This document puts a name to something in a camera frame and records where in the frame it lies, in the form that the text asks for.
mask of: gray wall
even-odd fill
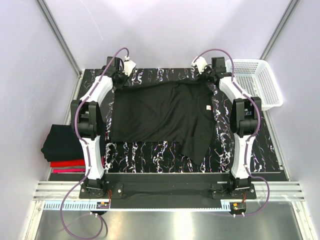
[[[267,61],[284,103],[271,109],[292,180],[300,182],[320,236],[320,1],[303,0]]]
[[[49,165],[40,149],[62,124],[76,76],[34,0],[0,2],[0,235],[19,238]]]
[[[46,0],[82,69],[101,68],[120,47],[139,68],[189,67],[210,48],[259,58],[289,1]]]

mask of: white laundry basket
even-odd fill
[[[281,106],[282,99],[276,78],[264,60],[234,59],[234,76],[238,84],[253,97],[260,97],[262,111]],[[231,72],[231,61],[225,62],[227,72]]]

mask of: stack of folded clothes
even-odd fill
[[[105,135],[106,126],[103,127],[100,137],[102,161],[106,154]],[[71,125],[53,124],[41,152],[44,158],[50,162],[53,173],[83,173],[86,171],[84,153]]]

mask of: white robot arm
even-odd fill
[[[80,100],[73,100],[70,107],[71,126],[74,129],[77,108],[80,103],[84,102],[77,118],[77,128],[82,138],[80,143],[84,155],[85,174],[88,174],[84,184],[86,189],[93,189],[96,192],[105,192],[105,170],[102,165],[99,144],[100,137],[105,137],[101,136],[101,133],[104,133],[104,123],[100,105],[113,86],[123,85],[136,67],[133,61],[126,58],[120,70],[120,62],[120,58],[116,57],[104,76],[97,76],[88,92]]]
[[[192,66],[198,69],[199,78],[214,83],[232,102],[230,129],[234,134],[235,149],[227,188],[229,194],[234,193],[235,196],[239,196],[239,192],[243,193],[251,187],[249,173],[252,146],[255,140],[252,134],[258,127],[258,114],[248,98],[254,101],[259,111],[261,111],[261,99],[247,93],[235,78],[232,82],[231,73],[226,71],[224,57],[212,58],[212,64],[209,65],[203,57],[197,57],[196,61],[192,62]]]

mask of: pink fabric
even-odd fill
[[[53,169],[54,174],[60,173],[84,173],[86,170],[84,168],[73,168],[73,169]]]

